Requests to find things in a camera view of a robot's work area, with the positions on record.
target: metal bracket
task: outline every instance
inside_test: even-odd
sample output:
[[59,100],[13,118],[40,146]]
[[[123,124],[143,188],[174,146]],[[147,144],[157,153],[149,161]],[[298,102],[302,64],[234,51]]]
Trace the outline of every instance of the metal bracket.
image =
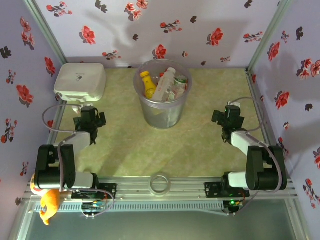
[[221,182],[205,182],[204,191],[207,199],[241,198],[243,194],[246,198],[250,197],[250,192],[242,188],[229,187],[223,189]]
[[[117,184],[116,183],[100,183],[98,189],[106,190],[112,194],[114,198],[116,198],[117,194]],[[103,192],[92,192],[92,191],[76,191],[71,195],[72,200],[83,200],[83,201],[96,201],[105,198],[105,194]]]

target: white bottle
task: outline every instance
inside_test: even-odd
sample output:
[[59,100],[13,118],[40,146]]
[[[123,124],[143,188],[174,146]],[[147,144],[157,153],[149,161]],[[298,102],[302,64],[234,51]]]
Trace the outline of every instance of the white bottle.
[[175,83],[175,74],[176,70],[172,67],[169,67],[166,70],[164,75],[160,78],[158,86],[156,87],[156,90],[151,98],[152,101],[163,101],[164,95],[166,94],[168,89],[171,88]]

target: white box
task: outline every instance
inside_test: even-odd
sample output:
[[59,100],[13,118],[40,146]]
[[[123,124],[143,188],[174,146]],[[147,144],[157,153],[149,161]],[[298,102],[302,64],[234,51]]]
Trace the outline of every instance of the white box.
[[67,63],[61,67],[53,91],[64,101],[96,102],[104,95],[106,80],[101,63]]

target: bottle cap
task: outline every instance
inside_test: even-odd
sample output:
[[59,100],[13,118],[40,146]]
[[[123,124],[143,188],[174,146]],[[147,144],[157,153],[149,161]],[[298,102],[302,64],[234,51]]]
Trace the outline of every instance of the bottle cap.
[[172,73],[176,73],[176,70],[173,67],[169,67],[167,70],[167,72],[172,72]]
[[143,71],[142,73],[140,73],[140,77],[144,78],[145,76],[149,75],[149,71]]

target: plastic bottle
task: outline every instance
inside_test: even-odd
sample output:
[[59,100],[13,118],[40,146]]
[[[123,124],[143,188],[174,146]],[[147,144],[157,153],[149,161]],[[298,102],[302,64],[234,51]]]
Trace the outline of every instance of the plastic bottle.
[[148,71],[140,73],[140,77],[144,82],[144,94],[147,99],[151,99],[157,89],[157,86],[152,82],[152,79]]
[[176,70],[172,67],[169,67],[164,75],[160,78],[158,86],[151,98],[152,101],[156,102],[166,102],[170,93],[170,88],[175,83],[175,74]]

